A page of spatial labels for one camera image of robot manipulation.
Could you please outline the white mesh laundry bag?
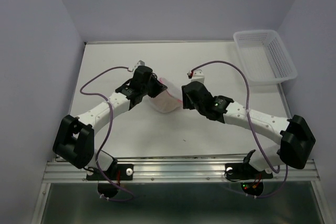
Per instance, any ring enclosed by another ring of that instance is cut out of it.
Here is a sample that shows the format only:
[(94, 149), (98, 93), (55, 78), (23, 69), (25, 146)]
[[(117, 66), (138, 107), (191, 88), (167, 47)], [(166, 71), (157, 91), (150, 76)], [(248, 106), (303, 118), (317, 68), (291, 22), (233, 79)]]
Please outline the white mesh laundry bag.
[(160, 113), (170, 113), (183, 106), (182, 91), (166, 78), (159, 81), (167, 86), (167, 89), (155, 98), (149, 98), (150, 105)]

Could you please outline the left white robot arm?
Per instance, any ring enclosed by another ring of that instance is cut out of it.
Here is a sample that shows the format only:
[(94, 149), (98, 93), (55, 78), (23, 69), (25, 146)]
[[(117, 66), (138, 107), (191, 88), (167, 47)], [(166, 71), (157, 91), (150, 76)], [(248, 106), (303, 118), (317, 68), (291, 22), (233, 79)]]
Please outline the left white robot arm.
[(130, 168), (119, 169), (118, 161), (94, 146), (95, 135), (106, 125), (112, 126), (113, 119), (130, 111), (142, 102), (145, 96), (155, 98), (167, 90), (153, 70), (137, 66), (133, 76), (109, 97), (101, 95), (103, 102), (78, 116), (66, 115), (53, 144), (53, 152), (78, 169), (86, 168), (103, 178), (116, 180), (132, 177)]

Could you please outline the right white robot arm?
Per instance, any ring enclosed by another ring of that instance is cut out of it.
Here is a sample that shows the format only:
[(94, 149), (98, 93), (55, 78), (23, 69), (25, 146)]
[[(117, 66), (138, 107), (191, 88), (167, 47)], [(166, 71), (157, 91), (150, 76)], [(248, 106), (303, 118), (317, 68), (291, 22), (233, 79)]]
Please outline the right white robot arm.
[(182, 98), (184, 109), (196, 110), (211, 121), (251, 130), (253, 136), (262, 135), (274, 142), (266, 149), (250, 151), (233, 169), (238, 174), (253, 177), (280, 165), (305, 168), (316, 139), (303, 117), (294, 115), (288, 119), (246, 109), (231, 98), (212, 96), (198, 81), (182, 86)]

